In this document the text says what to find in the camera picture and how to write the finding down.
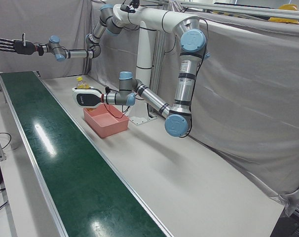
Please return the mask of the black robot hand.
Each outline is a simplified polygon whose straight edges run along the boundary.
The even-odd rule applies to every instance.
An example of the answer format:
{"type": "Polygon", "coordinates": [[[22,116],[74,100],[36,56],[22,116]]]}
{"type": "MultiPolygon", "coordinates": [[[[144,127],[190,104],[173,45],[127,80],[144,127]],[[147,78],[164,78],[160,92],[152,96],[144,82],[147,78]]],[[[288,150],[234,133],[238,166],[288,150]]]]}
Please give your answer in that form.
{"type": "Polygon", "coordinates": [[[22,39],[0,38],[0,51],[32,55],[37,52],[37,46],[26,40],[26,33],[22,33],[22,39]]]}

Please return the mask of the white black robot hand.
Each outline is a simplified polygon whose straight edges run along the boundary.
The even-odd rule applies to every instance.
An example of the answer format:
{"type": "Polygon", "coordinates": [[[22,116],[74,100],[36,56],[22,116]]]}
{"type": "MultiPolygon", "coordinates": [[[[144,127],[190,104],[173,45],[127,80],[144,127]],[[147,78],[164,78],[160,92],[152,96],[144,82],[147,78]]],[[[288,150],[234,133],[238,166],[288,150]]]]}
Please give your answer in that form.
{"type": "Polygon", "coordinates": [[[80,89],[74,87],[72,92],[76,104],[83,108],[94,109],[104,102],[104,94],[96,88],[80,89]]]}

